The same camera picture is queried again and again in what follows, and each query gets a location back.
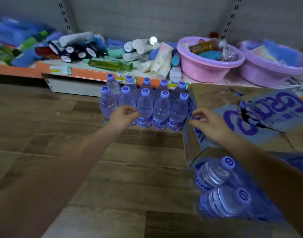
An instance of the hand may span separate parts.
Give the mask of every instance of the hand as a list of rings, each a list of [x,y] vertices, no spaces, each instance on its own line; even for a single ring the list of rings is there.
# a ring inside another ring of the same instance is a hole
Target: hand
[[[223,146],[225,140],[236,136],[224,119],[218,114],[209,111],[205,108],[198,108],[192,112],[194,118],[189,121],[189,124],[200,129],[205,136]]]
[[[129,105],[119,106],[110,115],[107,126],[115,129],[119,133],[122,133],[129,128],[135,119],[138,119],[139,117],[140,113],[136,112],[134,107]]]

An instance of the pink plastic basin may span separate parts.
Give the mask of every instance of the pink plastic basin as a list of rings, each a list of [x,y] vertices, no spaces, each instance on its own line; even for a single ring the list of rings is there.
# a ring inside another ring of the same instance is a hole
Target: pink plastic basin
[[[303,53],[297,51],[297,59],[302,67],[292,67],[254,55],[246,48],[247,42],[242,42],[240,47],[245,62],[239,67],[239,74],[250,83],[262,87],[279,87],[291,76],[303,75]]]
[[[201,38],[205,41],[210,40],[210,38],[205,37],[184,37],[179,40],[177,45],[178,52],[181,54],[181,70],[189,78],[199,82],[216,82],[223,79],[231,68],[236,68],[244,62],[245,58],[243,53],[231,45],[228,45],[228,47],[231,47],[238,55],[238,59],[233,62],[215,61],[203,58],[182,46],[182,44],[186,42],[189,46],[195,45]]]

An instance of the purple bottle cap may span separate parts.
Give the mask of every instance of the purple bottle cap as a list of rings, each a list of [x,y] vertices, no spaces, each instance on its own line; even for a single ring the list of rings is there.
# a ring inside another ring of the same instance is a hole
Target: purple bottle cap
[[[144,78],[144,81],[142,83],[145,85],[150,85],[151,84],[150,78]]]
[[[167,81],[167,80],[162,79],[162,80],[160,81],[160,86],[162,86],[162,87],[167,87],[167,85],[168,85],[168,81]]]
[[[169,97],[169,92],[166,90],[161,91],[160,96],[162,98],[168,98]]]
[[[150,90],[149,90],[148,88],[143,88],[143,89],[141,90],[141,94],[142,94],[143,96],[149,96],[149,95],[150,95]]]
[[[133,83],[134,82],[133,76],[130,76],[130,75],[127,75],[125,80],[126,80],[126,83]]]
[[[123,94],[129,94],[130,93],[130,88],[128,86],[122,87],[122,93]]]
[[[187,93],[181,93],[181,94],[180,94],[180,99],[181,99],[181,100],[184,100],[184,101],[185,101],[185,100],[187,100],[188,98],[189,98],[189,95],[188,95]]]
[[[101,92],[102,92],[102,94],[110,94],[111,90],[110,90],[109,87],[104,86],[104,87],[101,88]]]
[[[114,80],[115,80],[113,74],[108,74],[108,75],[106,76],[106,78],[107,78],[108,81],[114,81]]]
[[[186,83],[185,82],[182,82],[182,81],[180,81],[179,83],[178,83],[178,88],[185,88],[186,87]]]
[[[233,169],[235,167],[234,160],[229,156],[224,156],[221,159],[220,163],[221,163],[222,168],[227,169],[227,170]]]
[[[237,188],[233,191],[233,196],[235,201],[241,205],[248,205],[251,202],[251,196],[245,188]]]

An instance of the cardboard box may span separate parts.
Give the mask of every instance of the cardboard box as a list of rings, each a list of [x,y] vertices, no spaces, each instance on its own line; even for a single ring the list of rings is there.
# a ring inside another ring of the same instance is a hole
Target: cardboard box
[[[230,156],[188,123],[197,108],[219,114],[234,132],[265,150],[303,152],[303,101],[291,90],[197,83],[191,84],[189,96],[183,128],[189,168],[199,157]]]

